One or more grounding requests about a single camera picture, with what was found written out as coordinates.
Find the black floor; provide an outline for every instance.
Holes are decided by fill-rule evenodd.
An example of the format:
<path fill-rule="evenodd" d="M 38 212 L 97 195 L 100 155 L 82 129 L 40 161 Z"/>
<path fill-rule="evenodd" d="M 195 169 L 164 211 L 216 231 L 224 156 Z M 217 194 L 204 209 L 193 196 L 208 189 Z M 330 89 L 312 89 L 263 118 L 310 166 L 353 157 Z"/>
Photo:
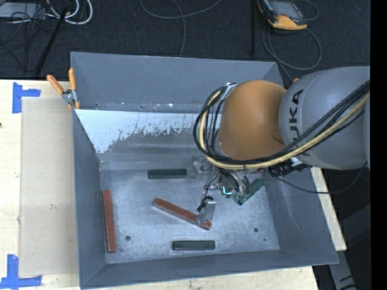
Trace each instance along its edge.
<path fill-rule="evenodd" d="M 45 0 L 9 1 L 37 2 L 48 10 Z M 87 1 L 79 1 L 80 12 L 71 18 L 73 21 L 84 21 L 90 14 Z M 16 15 L 12 19 L 2 18 L 0 78 L 44 79 L 47 74 L 53 74 L 59 80 L 67 80 L 72 51 L 275 60 L 262 40 L 267 23 L 259 13 L 254 18 L 255 33 L 252 34 L 251 0 L 90 1 L 92 19 L 85 25 L 64 23 L 41 69 L 39 62 L 45 57 L 58 19 L 47 17 L 12 24 L 10 21 L 18 20 Z M 58 11 L 66 6 L 66 0 L 50 2 Z M 370 64 L 371 0 L 298 0 L 297 4 L 305 17 L 318 17 L 309 21 L 309 32 L 270 36 L 277 59 L 291 66 L 280 69 L 285 84 L 314 71 Z M 181 18 L 181 14 L 191 16 Z M 356 170 L 324 170 L 329 190 L 344 188 L 356 173 Z M 340 221 L 367 206 L 369 171 L 364 171 L 348 191 L 332 195 L 332 200 Z M 370 235 L 350 246 L 346 255 L 358 289 L 371 289 Z M 320 289 L 334 289 L 328 267 L 316 267 L 315 272 Z"/>

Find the yellow cable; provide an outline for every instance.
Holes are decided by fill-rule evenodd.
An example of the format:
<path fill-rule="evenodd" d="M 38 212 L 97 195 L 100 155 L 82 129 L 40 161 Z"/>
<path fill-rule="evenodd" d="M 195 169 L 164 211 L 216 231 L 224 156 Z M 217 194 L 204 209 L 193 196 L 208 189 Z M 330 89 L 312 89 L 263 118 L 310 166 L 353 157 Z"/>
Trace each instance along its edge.
<path fill-rule="evenodd" d="M 215 94 L 211 100 L 208 102 L 207 105 L 210 105 L 211 102 L 219 95 L 220 92 L 218 92 L 217 94 Z M 352 110 L 350 110 L 346 115 L 344 115 L 342 118 L 340 118 L 337 122 L 335 122 L 332 126 L 330 126 L 327 130 L 325 130 L 324 132 L 322 132 L 320 135 L 312 138 L 309 142 L 303 144 L 302 146 L 298 147 L 297 149 L 287 153 L 286 155 L 283 155 L 281 157 L 278 157 L 276 159 L 273 159 L 273 160 L 270 160 L 270 161 L 264 161 L 264 162 L 261 162 L 261 163 L 256 163 L 256 164 L 246 164 L 246 165 L 243 165 L 243 164 L 227 164 L 227 163 L 222 163 L 222 162 L 219 162 L 219 161 L 216 161 L 214 160 L 213 158 L 209 157 L 206 155 L 206 158 L 207 160 L 212 163 L 214 166 L 217 166 L 217 167 L 220 167 L 222 169 L 226 169 L 226 170 L 244 170 L 244 169 L 260 169 L 260 168 L 263 168 L 263 167 L 270 167 L 270 166 L 274 166 L 275 164 L 277 163 L 281 163 L 285 160 L 288 160 L 296 155 L 299 155 L 301 154 L 302 152 L 306 151 L 307 149 L 309 149 L 310 147 L 314 146 L 315 144 L 319 143 L 320 141 L 322 141 L 324 138 L 326 138 L 327 136 L 331 135 L 334 131 L 336 131 L 338 128 L 341 127 L 341 124 L 346 121 L 347 119 L 350 118 L 350 116 L 354 115 L 359 109 L 361 109 L 367 99 L 368 99 L 368 95 L 367 94 L 364 98 L 362 98 L 353 108 Z M 203 114 L 203 117 L 200 121 L 200 126 L 199 126 L 199 143 L 200 143 L 200 146 L 201 148 L 203 148 L 204 150 L 206 149 L 205 145 L 204 145 L 204 134 L 203 134 L 203 130 L 204 130 L 204 122 L 206 120 L 206 117 L 207 117 L 207 114 L 208 114 L 208 110 L 206 112 L 204 112 Z"/>

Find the orange device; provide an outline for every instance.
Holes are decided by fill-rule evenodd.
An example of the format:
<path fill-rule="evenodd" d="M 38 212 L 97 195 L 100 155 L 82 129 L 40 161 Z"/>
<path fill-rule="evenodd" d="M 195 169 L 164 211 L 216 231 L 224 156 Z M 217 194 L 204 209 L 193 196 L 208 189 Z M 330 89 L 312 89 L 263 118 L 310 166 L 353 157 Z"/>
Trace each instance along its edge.
<path fill-rule="evenodd" d="M 257 0 L 259 11 L 267 22 L 281 30 L 302 30 L 308 27 L 304 15 L 291 1 Z"/>

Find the gray bin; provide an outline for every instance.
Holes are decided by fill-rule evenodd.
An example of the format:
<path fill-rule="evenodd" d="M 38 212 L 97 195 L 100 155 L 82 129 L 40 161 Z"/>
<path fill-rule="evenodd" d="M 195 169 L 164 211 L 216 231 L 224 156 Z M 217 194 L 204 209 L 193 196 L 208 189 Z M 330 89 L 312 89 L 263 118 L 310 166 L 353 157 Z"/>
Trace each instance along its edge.
<path fill-rule="evenodd" d="M 208 174 L 148 179 L 147 171 L 189 169 L 203 157 L 192 127 L 208 95 L 227 82 L 282 85 L 275 63 L 71 53 L 71 66 L 81 102 L 73 130 L 82 289 L 338 262 L 319 196 L 274 178 L 243 205 L 215 193 L 209 231 L 152 207 L 163 198 L 196 212 Z M 309 170 L 285 178 L 316 189 Z M 104 189 L 115 253 L 106 248 Z M 213 240 L 215 249 L 176 251 L 174 240 Z"/>

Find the blue tape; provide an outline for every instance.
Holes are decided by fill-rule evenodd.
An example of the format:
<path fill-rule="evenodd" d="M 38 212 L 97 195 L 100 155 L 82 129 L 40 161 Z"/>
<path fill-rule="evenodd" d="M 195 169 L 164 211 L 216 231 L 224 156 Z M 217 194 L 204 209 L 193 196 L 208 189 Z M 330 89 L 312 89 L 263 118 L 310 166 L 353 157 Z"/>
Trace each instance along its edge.
<path fill-rule="evenodd" d="M 22 97 L 38 97 L 41 95 L 39 89 L 23 90 L 23 86 L 13 82 L 13 100 L 12 113 L 20 113 L 22 111 Z"/>
<path fill-rule="evenodd" d="M 19 287 L 40 286 L 42 276 L 19 278 L 19 258 L 9 254 L 7 256 L 7 276 L 1 277 L 0 289 L 18 290 Z"/>

